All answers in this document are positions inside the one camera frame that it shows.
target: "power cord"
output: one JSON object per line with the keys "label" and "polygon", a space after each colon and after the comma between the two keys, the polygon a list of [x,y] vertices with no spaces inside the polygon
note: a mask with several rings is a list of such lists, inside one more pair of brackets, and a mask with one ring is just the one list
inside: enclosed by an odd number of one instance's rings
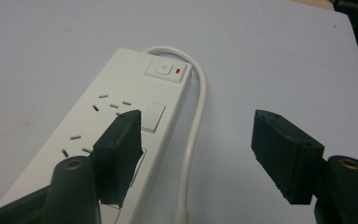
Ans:
{"label": "power cord", "polygon": [[190,178],[191,160],[193,158],[194,146],[196,145],[197,137],[199,135],[200,123],[202,119],[203,110],[206,102],[207,85],[205,73],[200,64],[193,59],[190,55],[183,51],[167,46],[156,46],[144,51],[148,54],[172,54],[178,56],[188,63],[193,65],[194,70],[199,75],[200,80],[200,96],[197,104],[196,113],[191,125],[190,134],[187,138],[186,151],[182,160],[182,168],[179,179],[179,188],[177,192],[176,208],[173,211],[172,224],[186,224],[188,222],[188,210],[187,210],[187,192],[188,182]]}

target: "table surface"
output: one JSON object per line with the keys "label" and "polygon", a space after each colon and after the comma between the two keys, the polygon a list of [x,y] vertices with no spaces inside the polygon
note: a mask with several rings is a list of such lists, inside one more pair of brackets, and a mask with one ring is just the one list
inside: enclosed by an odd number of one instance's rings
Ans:
{"label": "table surface", "polygon": [[[117,49],[156,45],[208,78],[190,223],[315,223],[255,160],[254,112],[358,159],[358,48],[347,16],[285,0],[0,1],[0,199]],[[171,220],[198,92],[193,76],[143,223]]]}

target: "power socket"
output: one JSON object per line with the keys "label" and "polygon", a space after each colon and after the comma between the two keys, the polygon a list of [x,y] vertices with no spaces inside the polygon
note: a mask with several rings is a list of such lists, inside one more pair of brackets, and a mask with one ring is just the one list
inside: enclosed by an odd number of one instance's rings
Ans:
{"label": "power socket", "polygon": [[101,205],[103,224],[138,223],[189,86],[192,66],[119,49],[6,193],[0,206],[49,185],[66,157],[88,156],[121,113],[142,111],[143,157],[123,207]]}

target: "power strip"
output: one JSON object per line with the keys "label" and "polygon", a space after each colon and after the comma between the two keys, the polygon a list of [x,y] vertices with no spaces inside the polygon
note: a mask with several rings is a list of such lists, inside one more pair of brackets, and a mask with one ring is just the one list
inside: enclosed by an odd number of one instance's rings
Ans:
{"label": "power strip", "polygon": [[49,185],[57,163],[66,157],[88,156],[117,116],[139,109],[143,114],[144,155],[123,207],[101,205],[103,224],[138,223],[185,99],[191,70],[189,63],[119,49],[6,193],[0,206]]}

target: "white power strip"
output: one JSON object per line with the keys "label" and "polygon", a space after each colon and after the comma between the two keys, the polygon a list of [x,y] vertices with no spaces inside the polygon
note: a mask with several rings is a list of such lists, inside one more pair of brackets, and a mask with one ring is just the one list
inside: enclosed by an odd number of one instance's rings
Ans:
{"label": "white power strip", "polygon": [[123,207],[102,205],[103,224],[138,223],[188,89],[192,66],[119,49],[36,154],[0,206],[49,185],[53,169],[69,156],[88,156],[117,115],[142,111],[142,146]]}

